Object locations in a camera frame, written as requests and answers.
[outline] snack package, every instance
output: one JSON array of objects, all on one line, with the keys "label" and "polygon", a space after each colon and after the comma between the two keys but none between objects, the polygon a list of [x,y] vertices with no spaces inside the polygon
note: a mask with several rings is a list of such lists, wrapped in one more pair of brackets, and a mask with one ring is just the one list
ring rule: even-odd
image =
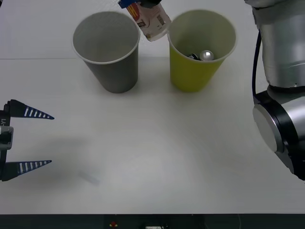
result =
[{"label": "snack package", "polygon": [[145,8],[140,5],[140,2],[132,3],[127,10],[150,42],[160,39],[167,33],[171,19],[161,4]]}]

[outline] gray paper cup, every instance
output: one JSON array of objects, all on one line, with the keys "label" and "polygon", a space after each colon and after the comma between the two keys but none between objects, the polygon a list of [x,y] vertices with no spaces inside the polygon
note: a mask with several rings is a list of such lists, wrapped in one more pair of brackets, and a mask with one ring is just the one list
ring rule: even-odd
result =
[{"label": "gray paper cup", "polygon": [[72,46],[107,91],[123,93],[138,81],[140,35],[128,16],[99,12],[77,26]]}]

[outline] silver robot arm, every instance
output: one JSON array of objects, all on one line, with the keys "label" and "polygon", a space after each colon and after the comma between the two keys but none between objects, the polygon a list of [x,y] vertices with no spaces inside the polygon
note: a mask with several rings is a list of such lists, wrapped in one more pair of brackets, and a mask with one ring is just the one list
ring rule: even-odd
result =
[{"label": "silver robot arm", "polygon": [[[305,1],[245,0],[260,31],[254,59],[254,120],[266,144],[305,180]],[[269,87],[256,93],[260,43]]]}]

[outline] cup rim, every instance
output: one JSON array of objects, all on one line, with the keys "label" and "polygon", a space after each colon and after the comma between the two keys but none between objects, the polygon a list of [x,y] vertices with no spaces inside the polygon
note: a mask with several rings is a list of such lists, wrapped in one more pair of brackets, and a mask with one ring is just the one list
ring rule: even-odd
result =
[{"label": "cup rim", "polygon": [[[129,20],[131,20],[131,21],[134,23],[134,25],[135,25],[135,27],[136,27],[136,29],[137,29],[137,31],[138,31],[138,40],[137,40],[135,46],[130,50],[130,52],[128,52],[126,55],[124,55],[123,57],[121,57],[121,58],[119,58],[119,59],[117,59],[117,60],[108,61],[108,62],[96,62],[96,61],[91,61],[91,60],[88,60],[88,59],[84,58],[83,56],[81,56],[81,55],[76,51],[76,49],[75,49],[75,47],[74,47],[74,43],[73,43],[74,34],[75,34],[75,31],[76,31],[77,27],[78,27],[84,20],[86,20],[87,18],[93,16],[94,14],[99,14],[99,13],[104,13],[104,12],[107,12],[107,13],[109,13],[109,12],[110,12],[110,13],[117,13],[117,14],[123,15],[123,16],[125,16],[126,18],[128,18]],[[80,22],[77,24],[77,26],[75,27],[75,29],[74,29],[74,31],[73,31],[71,43],[72,43],[72,48],[73,48],[74,52],[75,52],[75,53],[78,55],[78,57],[80,57],[83,61],[88,62],[88,63],[103,65],[103,64],[116,63],[116,62],[122,61],[122,60],[124,60],[125,58],[127,58],[128,56],[130,56],[130,55],[134,52],[134,50],[138,47],[139,42],[140,42],[140,37],[141,37],[141,33],[140,33],[140,29],[139,29],[137,23],[136,23],[132,18],[130,18],[129,16],[127,16],[126,14],[121,13],[121,12],[116,12],[116,11],[100,11],[100,12],[93,13],[93,14],[91,14],[91,15],[89,15],[89,16],[86,16],[86,17],[84,17],[83,19],[80,20]]]},{"label": "cup rim", "polygon": [[175,17],[175,18],[173,19],[172,22],[174,22],[178,17],[180,17],[180,16],[182,16],[182,15],[184,15],[184,14],[186,14],[186,13],[190,13],[190,12],[194,12],[194,11],[207,11],[207,12],[212,12],[212,13],[215,13],[215,14],[218,14],[218,15],[222,16],[224,19],[226,19],[226,20],[230,23],[230,25],[231,25],[232,28],[234,29],[235,36],[236,36],[235,44],[234,44],[233,48],[231,49],[231,51],[230,51],[227,55],[225,55],[225,56],[223,56],[223,57],[221,57],[221,58],[219,58],[219,59],[212,60],[212,61],[201,61],[201,60],[194,60],[194,59],[188,58],[187,56],[185,56],[185,55],[183,55],[181,52],[179,52],[179,51],[176,49],[176,47],[173,45],[172,40],[171,40],[171,38],[170,38],[170,29],[171,29],[171,25],[170,25],[170,27],[169,27],[169,29],[168,29],[168,32],[167,32],[167,39],[168,39],[168,42],[169,42],[170,46],[171,46],[180,56],[182,56],[182,57],[184,57],[184,58],[186,58],[186,59],[188,59],[188,60],[190,60],[190,61],[193,61],[193,62],[205,64],[205,63],[215,63],[215,62],[219,62],[219,61],[225,60],[228,56],[230,56],[230,55],[234,52],[234,50],[235,50],[235,48],[236,48],[236,46],[237,46],[238,36],[237,36],[237,30],[236,30],[235,26],[233,25],[233,23],[231,23],[231,21],[230,21],[229,19],[227,19],[227,18],[226,18],[225,16],[223,16],[222,14],[217,13],[217,12],[215,12],[215,11],[213,11],[213,10],[205,10],[205,9],[196,9],[196,10],[189,10],[189,11],[186,11],[186,12],[184,12],[184,13],[182,13],[182,14],[179,14],[177,17]]}]

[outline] paper cup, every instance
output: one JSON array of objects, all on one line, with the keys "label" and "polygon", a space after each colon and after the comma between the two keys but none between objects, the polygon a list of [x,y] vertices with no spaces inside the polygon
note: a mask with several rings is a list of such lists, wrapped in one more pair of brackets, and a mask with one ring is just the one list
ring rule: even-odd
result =
[{"label": "paper cup", "polygon": [[123,93],[138,80],[140,35],[138,26],[128,16],[99,12],[77,26],[72,45],[107,91]]},{"label": "paper cup", "polygon": [[[170,25],[171,81],[180,90],[197,92],[203,89],[223,61],[234,51],[237,34],[224,16],[208,10],[192,10],[178,16]],[[213,61],[187,57],[209,50]]]}]

